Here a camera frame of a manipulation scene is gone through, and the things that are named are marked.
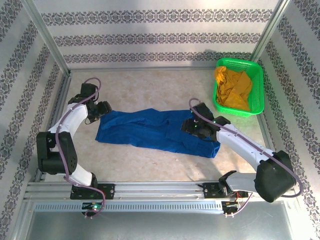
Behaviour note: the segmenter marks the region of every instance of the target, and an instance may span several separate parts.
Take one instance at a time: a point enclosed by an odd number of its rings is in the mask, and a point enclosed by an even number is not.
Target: blue garment
[[[203,141],[181,131],[183,121],[190,118],[189,110],[112,111],[101,117],[95,140],[214,158],[220,148],[219,142]]]

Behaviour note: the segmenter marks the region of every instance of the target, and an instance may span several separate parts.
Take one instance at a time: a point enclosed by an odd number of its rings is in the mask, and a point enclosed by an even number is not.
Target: floor
[[[189,99],[196,97],[206,103],[215,117],[223,115],[264,146],[256,116],[243,118],[217,113],[212,101],[212,70],[74,72],[66,101],[78,94],[81,84],[90,77],[101,79],[99,100],[108,101],[116,111],[185,110],[189,109]],[[205,158],[132,145],[98,143],[95,141],[98,127],[99,121],[90,125],[83,122],[73,138],[79,164],[95,173],[98,181],[211,181],[231,170],[254,172],[226,145],[221,146],[215,158]],[[48,174],[45,180],[63,181],[60,176]]]

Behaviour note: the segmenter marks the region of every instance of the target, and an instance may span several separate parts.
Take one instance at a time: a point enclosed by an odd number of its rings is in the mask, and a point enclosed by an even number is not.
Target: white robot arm
[[[183,132],[227,145],[256,171],[229,171],[219,179],[219,195],[228,196],[238,191],[252,192],[272,203],[295,186],[298,177],[293,173],[290,158],[284,151],[274,152],[254,142],[223,116],[214,118],[203,102],[190,110],[193,118],[183,122]]]
[[[53,148],[56,147],[55,134],[61,119],[64,118],[63,124],[59,129],[58,138],[69,170],[69,178],[75,185],[97,187],[96,176],[85,170],[78,163],[73,144],[73,137],[82,121],[89,119],[90,123],[92,123],[112,111],[106,101],[97,103],[96,99],[90,99],[83,104],[79,104],[81,100],[94,94],[96,89],[97,87],[94,84],[83,83],[81,93],[68,102],[67,109],[59,121],[47,132],[40,132],[37,135],[36,144],[40,171],[51,175],[66,175],[59,152],[53,151]]]
[[[93,173],[86,171],[78,164],[72,139],[83,120],[88,118],[90,123],[92,123],[104,114],[112,111],[106,101],[96,104],[96,99],[90,99],[83,104],[79,104],[81,100],[94,94],[96,89],[97,87],[93,84],[83,83],[81,94],[73,97],[68,102],[67,111],[61,117],[61,119],[64,118],[63,124],[59,125],[60,119],[49,131],[40,132],[36,138],[39,169],[44,173],[52,175],[65,175],[66,168],[62,163],[61,155],[59,152],[53,151],[53,148],[56,146],[55,134],[59,126],[58,139],[69,171],[69,178],[75,185],[93,188],[97,188],[97,178]],[[228,172],[219,179],[220,195],[228,196],[237,191],[256,192],[264,200],[271,203],[296,184],[296,180],[292,174],[289,174],[287,170],[274,162],[274,160],[262,154],[264,152],[269,156],[277,158],[277,160],[292,170],[289,156],[285,152],[274,152],[259,145],[239,132],[229,120],[222,116],[214,118],[204,103],[194,106],[194,110],[196,110],[197,114],[214,121],[214,123],[217,123],[221,127],[210,124],[193,113],[194,118],[183,122],[182,131],[197,136],[200,139],[211,138],[213,142],[226,144],[243,157],[256,171],[256,173],[240,173],[234,170]]]

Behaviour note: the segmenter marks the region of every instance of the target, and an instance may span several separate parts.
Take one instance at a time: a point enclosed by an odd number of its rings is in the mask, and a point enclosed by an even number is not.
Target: green plastic basket
[[[248,103],[251,111],[234,109],[231,107],[221,106],[217,103],[217,81],[214,81],[213,103],[216,110],[220,113],[232,114],[241,117],[249,117],[263,112],[265,108],[264,99],[264,71],[257,63],[234,58],[221,58],[216,63],[216,67],[226,66],[227,69],[235,72],[245,71],[252,80],[252,90],[249,93]]]

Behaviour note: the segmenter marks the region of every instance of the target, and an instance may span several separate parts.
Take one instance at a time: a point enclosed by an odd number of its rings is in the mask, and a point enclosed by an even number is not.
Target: black bracket
[[[238,211],[237,201],[222,201],[223,214],[234,214]]]
[[[106,200],[113,200],[115,195],[115,185],[112,183],[98,183],[99,190],[104,193]],[[72,185],[71,200],[101,200],[102,196],[101,193],[91,190],[85,187],[79,187]]]
[[[205,199],[226,199],[226,198],[236,198],[237,192],[233,191],[226,195],[222,191],[219,182],[204,182],[202,185],[198,185],[203,189],[203,196]],[[238,191],[242,198],[247,198],[249,196],[247,191]]]

